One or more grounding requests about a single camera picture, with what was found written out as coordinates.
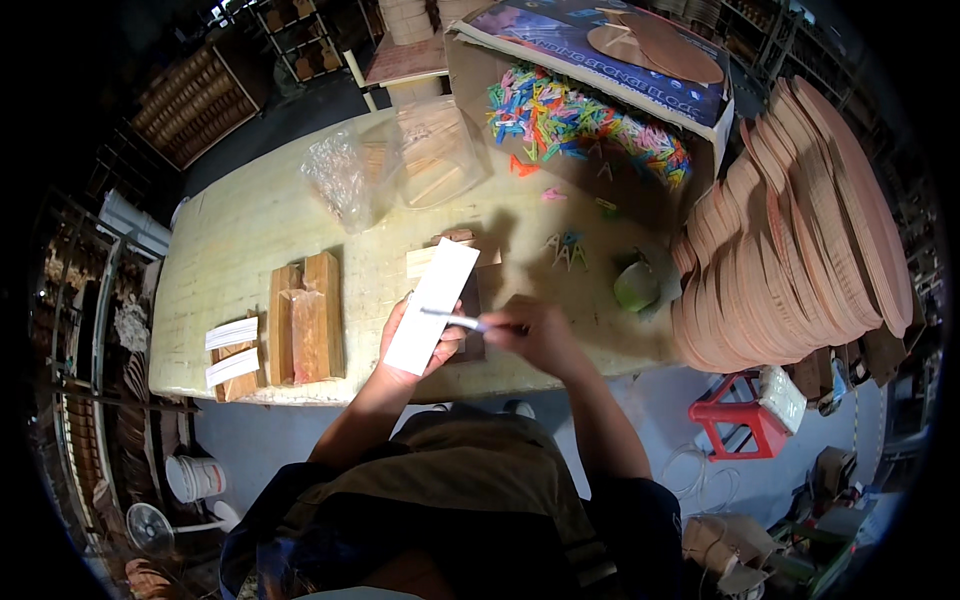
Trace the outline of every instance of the sanding sponge block box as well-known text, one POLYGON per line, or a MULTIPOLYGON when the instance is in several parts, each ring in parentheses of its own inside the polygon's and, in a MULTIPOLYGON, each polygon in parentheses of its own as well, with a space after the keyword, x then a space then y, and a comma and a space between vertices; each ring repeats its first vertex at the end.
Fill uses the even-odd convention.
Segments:
MULTIPOLYGON (((525 142, 522 135, 507 135, 501 136, 498 144, 489 124, 489 88, 502 82, 504 74, 518 64, 532 63, 555 76, 567 76, 575 80, 572 86, 580 88, 581 84, 585 93, 595 90, 598 99, 606 96, 640 120, 652 116, 652 121, 679 132, 690 168, 675 193, 654 185, 631 168, 617 169, 615 164, 611 164, 612 176, 605 177, 600 170, 610 159, 601 153, 590 153, 586 159, 556 153, 544 161, 540 152, 537 158, 540 168, 616 204, 650 230, 670 234, 710 189, 720 168, 733 121, 730 57, 720 47, 670 23, 680 36, 716 61, 725 75, 722 83, 678 80, 614 59, 595 50, 587 39, 591 29, 606 21, 606 16, 593 7, 595 4, 594 0, 504 0, 468 14, 444 35, 450 87, 471 133, 488 147, 515 155, 524 163, 531 162, 525 150, 531 145, 529 141, 525 142)), ((660 19, 629 5, 621 10, 660 19)), ((492 159, 501 157, 494 154, 492 159)))

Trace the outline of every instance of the hand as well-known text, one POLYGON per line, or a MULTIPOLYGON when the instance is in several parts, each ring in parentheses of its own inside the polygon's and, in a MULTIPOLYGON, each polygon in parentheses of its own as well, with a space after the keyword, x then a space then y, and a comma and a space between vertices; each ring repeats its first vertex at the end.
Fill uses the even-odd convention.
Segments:
MULTIPOLYGON (((457 305, 453 308, 454 315, 465 316, 461 308, 462 305, 463 303, 457 300, 457 305)), ((391 367, 383 362, 383 357, 386 355, 390 343, 394 340, 396 328, 400 326, 400 320, 403 319, 403 313, 405 313, 406 310, 407 299, 404 298, 396 303, 394 310, 390 313, 390 317, 387 318, 387 324, 383 325, 383 336, 380 338, 380 362, 376 367, 378 370, 388 374, 397 384, 412 388, 417 385, 418 381, 436 371, 440 365, 453 356, 460 346, 460 340, 467 337, 467 333, 459 326, 452 325, 444 329, 444 333, 440 336, 440 342, 437 343, 436 348, 433 348, 433 356, 430 357, 430 362, 427 363, 426 369, 421 376, 416 376, 403 369, 391 367)))
POLYGON ((563 381, 581 377, 593 369, 577 345, 563 310, 556 304, 515 295, 500 310, 480 315, 491 325, 484 340, 516 352, 531 365, 563 381), (526 328, 526 335, 518 331, 526 328))

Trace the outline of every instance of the floor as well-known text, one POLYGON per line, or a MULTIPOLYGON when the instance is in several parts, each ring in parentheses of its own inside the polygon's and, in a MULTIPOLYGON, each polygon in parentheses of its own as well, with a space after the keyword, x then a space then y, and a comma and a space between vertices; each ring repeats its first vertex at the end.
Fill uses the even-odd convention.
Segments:
MULTIPOLYGON (((732 65, 736 112, 756 116, 763 104, 755 86, 746 80, 739 65, 732 65)), ((385 90, 374 92, 377 105, 390 104, 385 90)), ((294 102, 274 99, 265 114, 232 133, 198 159, 186 173, 183 195, 195 195, 216 179, 302 135, 362 114, 367 107, 359 89, 347 72, 324 76, 308 86, 294 102)), ((623 407, 643 440, 658 481, 668 488, 688 487, 699 474, 700 463, 689 455, 674 461, 665 473, 670 455, 684 444, 703 445, 703 429, 686 417, 690 402, 703 396, 717 382, 717 375, 678 367, 645 372, 611 380, 614 397, 623 407)), ((524 399, 537 412, 538 421, 553 435, 564 454, 582 497, 589 488, 576 451, 573 423, 563 391, 534 394, 524 399)), ((710 479, 725 468, 739 473, 739 486, 726 510, 754 516, 770 526, 784 515, 791 492, 804 482, 817 454, 826 445, 858 452, 854 481, 873 480, 878 449, 882 446, 886 394, 873 382, 861 386, 856 395, 845 396, 840 409, 828 418, 807 412, 799 433, 790 439, 780 455, 772 460, 728 461, 707 464, 702 497, 691 495, 682 500, 685 515, 712 510, 727 501, 735 475, 710 479)), ((497 411, 503 399, 476 403, 485 410, 497 411)), ((281 466, 302 461, 314 442, 340 413, 337 408, 294 408, 250 404, 216 404, 201 400, 204 409, 196 419, 197 440, 224 466, 228 489, 223 499, 241 514, 281 466)), ((400 424, 411 414, 427 407, 408 407, 400 424)))
MULTIPOLYGON (((650 458, 655 478, 666 487, 679 490, 694 481, 700 463, 689 455, 678 458, 666 473, 666 461, 674 450, 703 437, 703 428, 686 417, 690 402, 703 396, 718 381, 717 375, 687 367, 661 369, 610 380, 609 386, 623 408, 650 458)), ((523 396, 533 405, 537 420, 557 442, 577 490, 589 498, 589 486, 577 455, 570 407, 564 391, 523 396)), ((216 457, 227 474, 227 491, 222 499, 243 514, 274 473, 288 463, 303 461, 324 430, 340 414, 340 408, 272 407, 253 404, 217 404, 200 400, 202 415, 195 420, 198 443, 216 457)), ((503 399, 472 403, 496 412, 503 399)), ((856 394, 844 396, 839 410, 829 417, 807 411, 796 436, 780 454, 770 460, 707 463, 703 497, 691 495, 681 501, 684 516, 710 511, 731 495, 732 479, 710 477, 724 468, 739 473, 739 486, 727 511, 746 513, 764 527, 777 522, 790 508, 792 491, 804 482, 817 454, 827 445, 857 451, 853 481, 873 481, 879 449, 883 442, 886 394, 873 381, 860 386, 856 394)), ((412 414, 429 406, 410 406, 397 428, 412 414)))

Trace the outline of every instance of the red plastic stool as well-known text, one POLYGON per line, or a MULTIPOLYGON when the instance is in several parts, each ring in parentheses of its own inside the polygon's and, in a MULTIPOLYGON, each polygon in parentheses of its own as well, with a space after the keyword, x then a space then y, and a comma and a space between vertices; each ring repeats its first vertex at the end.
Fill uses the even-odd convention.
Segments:
POLYGON ((751 381, 751 379, 757 377, 759 377, 759 372, 756 371, 732 372, 724 378, 720 387, 710 394, 709 398, 698 400, 690 404, 690 408, 687 409, 686 413, 690 420, 700 423, 707 431, 710 443, 713 444, 713 453, 707 458, 712 463, 716 461, 773 458, 780 453, 780 449, 786 444, 788 435, 786 428, 757 402, 759 396, 756 394, 754 383, 751 381), (753 401, 721 403, 720 398, 740 377, 743 377, 747 382, 747 387, 754 395, 753 401), (728 452, 720 438, 720 432, 717 431, 716 423, 718 422, 742 423, 750 427, 754 440, 756 440, 756 451, 728 452))

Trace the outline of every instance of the white bucket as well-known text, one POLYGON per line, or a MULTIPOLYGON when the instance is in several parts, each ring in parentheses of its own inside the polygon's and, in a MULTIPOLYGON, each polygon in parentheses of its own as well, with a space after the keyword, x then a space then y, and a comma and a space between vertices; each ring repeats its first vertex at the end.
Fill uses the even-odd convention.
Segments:
MULTIPOLYGON (((170 229, 154 220, 153 217, 137 210, 127 202, 115 189, 111 189, 104 197, 104 205, 100 207, 100 220, 115 228, 121 233, 146 246, 161 256, 166 256, 170 249, 170 229)), ((108 235, 113 235, 108 229, 99 225, 97 229, 108 235)), ((137 247, 132 247, 148 258, 154 258, 137 247)))
POLYGON ((164 466, 170 490, 184 504, 223 493, 227 489, 224 468, 217 459, 168 456, 164 466))

